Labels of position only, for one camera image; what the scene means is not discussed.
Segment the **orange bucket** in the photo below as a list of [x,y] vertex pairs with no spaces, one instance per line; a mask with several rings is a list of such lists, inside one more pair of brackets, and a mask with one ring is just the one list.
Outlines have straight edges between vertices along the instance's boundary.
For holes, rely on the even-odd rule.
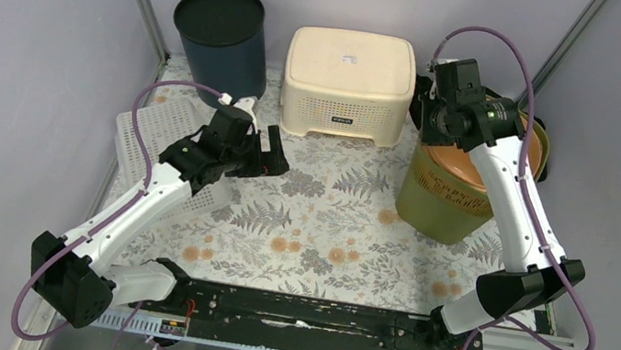
[[[548,175],[547,164],[550,143],[546,127],[541,119],[535,118],[533,131],[536,138],[529,145],[527,158],[532,167],[535,180],[542,182]],[[424,146],[423,151],[430,157],[433,163],[452,174],[455,178],[479,192],[484,193],[486,191],[478,170],[474,167],[468,154],[462,152],[456,146]]]

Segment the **green ribbed waste bin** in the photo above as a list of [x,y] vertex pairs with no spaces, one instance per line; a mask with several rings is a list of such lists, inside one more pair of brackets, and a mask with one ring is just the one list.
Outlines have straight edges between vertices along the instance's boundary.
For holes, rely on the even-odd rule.
[[463,241],[493,217],[486,191],[479,192],[437,166],[414,144],[395,207],[402,220],[442,244]]

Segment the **white perforated basket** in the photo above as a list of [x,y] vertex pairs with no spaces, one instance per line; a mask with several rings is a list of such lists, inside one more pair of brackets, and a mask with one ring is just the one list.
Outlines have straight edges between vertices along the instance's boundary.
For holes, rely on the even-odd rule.
[[[142,180],[146,172],[140,145],[134,137],[131,115],[129,111],[121,113],[116,120],[117,132],[114,140],[119,161],[117,183],[123,190]],[[138,109],[137,119],[141,137],[153,164],[168,145],[209,123],[208,114],[199,110],[196,104],[185,97],[171,98],[163,103],[142,107]],[[185,203],[170,207],[160,220],[179,224],[205,217],[229,206],[231,198],[230,184],[227,179],[221,178],[219,182],[201,189]]]

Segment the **cream perforated plastic basket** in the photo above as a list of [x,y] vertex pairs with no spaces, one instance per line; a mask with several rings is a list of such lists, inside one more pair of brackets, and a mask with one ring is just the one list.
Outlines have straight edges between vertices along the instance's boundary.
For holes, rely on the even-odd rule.
[[299,28],[284,64],[280,127],[396,145],[414,93],[414,55],[410,42],[383,34]]

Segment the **dark blue cylindrical bin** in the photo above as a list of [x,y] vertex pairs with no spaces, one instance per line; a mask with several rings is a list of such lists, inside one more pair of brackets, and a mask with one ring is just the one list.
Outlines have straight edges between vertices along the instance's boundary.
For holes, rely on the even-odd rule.
[[207,87],[198,98],[219,107],[262,98],[266,89],[265,9],[260,0],[180,0],[173,13],[193,81]]

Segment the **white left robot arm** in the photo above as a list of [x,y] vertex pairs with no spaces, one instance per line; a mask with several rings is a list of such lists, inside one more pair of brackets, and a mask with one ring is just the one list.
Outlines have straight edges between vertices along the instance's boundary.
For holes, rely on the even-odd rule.
[[186,287],[155,264],[118,266],[116,260],[149,225],[224,178],[281,176],[289,163],[277,125],[258,129],[253,113],[220,107],[210,122],[168,145],[139,184],[120,200],[63,235],[41,233],[31,245],[35,290],[75,329],[110,306],[153,300],[180,310]]

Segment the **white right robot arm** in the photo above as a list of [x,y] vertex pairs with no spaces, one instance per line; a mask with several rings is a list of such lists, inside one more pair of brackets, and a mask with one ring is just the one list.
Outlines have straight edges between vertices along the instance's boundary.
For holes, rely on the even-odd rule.
[[530,168],[521,112],[509,98],[490,98],[474,59],[434,59],[433,86],[419,95],[424,146],[455,145],[484,184],[502,244],[504,268],[481,275],[475,289],[431,314],[431,350],[454,350],[463,333],[532,310],[585,279],[581,260],[566,256],[548,223]]

